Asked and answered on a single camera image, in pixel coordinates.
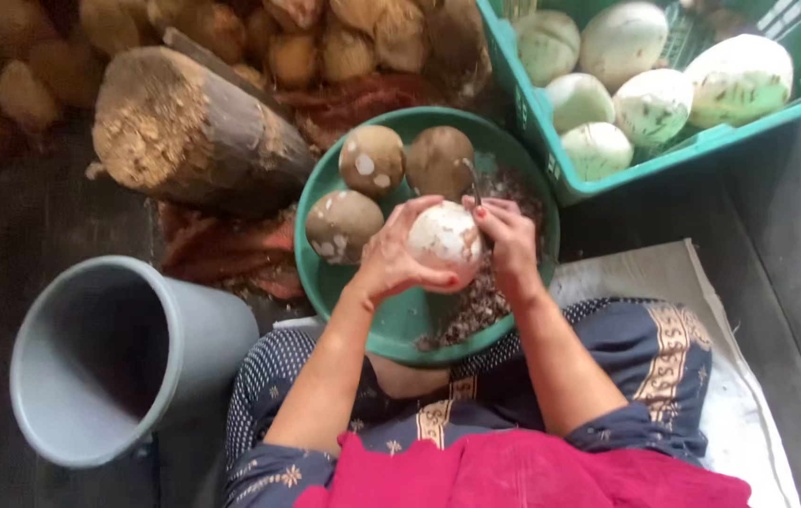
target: white peeled coconut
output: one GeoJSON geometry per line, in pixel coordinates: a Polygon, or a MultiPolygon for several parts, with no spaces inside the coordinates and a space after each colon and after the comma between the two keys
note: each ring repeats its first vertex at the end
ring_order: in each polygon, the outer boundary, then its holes
{"type": "Polygon", "coordinates": [[[554,107],[552,122],[558,134],[590,122],[613,123],[611,95],[591,74],[574,72],[554,79],[545,87],[545,96],[554,107]]]}
{"type": "Polygon", "coordinates": [[[579,28],[559,11],[538,11],[514,24],[519,60],[532,84],[546,86],[575,68],[579,60],[579,28]]]}
{"type": "Polygon", "coordinates": [[[468,286],[482,265],[485,247],[473,215],[462,205],[445,201],[419,214],[406,237],[413,259],[432,270],[449,270],[458,282],[451,287],[425,286],[426,291],[456,293],[468,286]]]}
{"type": "Polygon", "coordinates": [[[680,71],[643,72],[613,96],[617,126],[636,146],[664,144],[686,124],[693,95],[692,81],[680,71]]]}
{"type": "Polygon", "coordinates": [[[621,2],[592,18],[582,31],[579,66],[610,91],[650,71],[664,51],[666,17],[650,2],[621,2]]]}
{"type": "Polygon", "coordinates": [[[592,122],[560,138],[575,172],[586,182],[618,173],[632,163],[632,143],[614,124],[592,122]]]}
{"type": "Polygon", "coordinates": [[[737,35],[698,55],[686,68],[695,86],[688,121],[701,128],[741,126],[786,105],[792,58],[773,40],[737,35]]]}

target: wooden stump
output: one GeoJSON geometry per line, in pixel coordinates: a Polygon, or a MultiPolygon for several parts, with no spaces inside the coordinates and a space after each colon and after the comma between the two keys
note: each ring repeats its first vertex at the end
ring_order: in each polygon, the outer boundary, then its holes
{"type": "Polygon", "coordinates": [[[106,69],[93,145],[125,187],[248,219],[295,200],[316,164],[259,99],[163,47],[120,53],[106,69]]]}

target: woman's left hand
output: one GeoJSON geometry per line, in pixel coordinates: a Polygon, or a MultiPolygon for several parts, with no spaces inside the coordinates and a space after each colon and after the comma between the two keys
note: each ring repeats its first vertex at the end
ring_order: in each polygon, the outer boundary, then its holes
{"type": "Polygon", "coordinates": [[[363,248],[360,270],[347,287],[361,291],[372,303],[372,311],[389,296],[413,286],[457,283],[454,272],[426,268],[406,248],[406,237],[419,214],[443,200],[441,196],[423,196],[396,206],[384,227],[363,248]]]}

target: gray floor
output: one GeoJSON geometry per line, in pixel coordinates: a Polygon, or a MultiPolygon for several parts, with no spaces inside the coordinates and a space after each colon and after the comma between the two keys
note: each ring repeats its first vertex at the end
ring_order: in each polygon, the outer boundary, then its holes
{"type": "MultiPolygon", "coordinates": [[[[203,505],[220,480],[208,474],[220,459],[220,401],[192,428],[161,433],[158,453],[85,472],[38,459],[12,419],[8,358],[40,288],[92,256],[158,254],[147,240],[156,230],[145,200],[83,180],[90,138],[82,126],[62,134],[48,164],[23,160],[0,176],[0,506],[203,505]]],[[[801,124],[565,209],[561,220],[562,260],[694,240],[801,493],[801,124]]],[[[258,308],[264,328],[277,310],[265,305],[258,308]]]]}

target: white mat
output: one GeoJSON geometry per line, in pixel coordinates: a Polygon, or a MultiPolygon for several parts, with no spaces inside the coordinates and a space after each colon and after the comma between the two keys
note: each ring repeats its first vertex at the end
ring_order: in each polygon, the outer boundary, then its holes
{"type": "MultiPolygon", "coordinates": [[[[714,365],[702,412],[705,466],[752,486],[753,508],[801,508],[789,461],[761,392],[730,331],[720,298],[689,239],[558,267],[551,293],[560,306],[600,296],[643,296],[689,306],[707,328],[714,365]]],[[[317,318],[282,321],[318,336],[317,318]]]]}

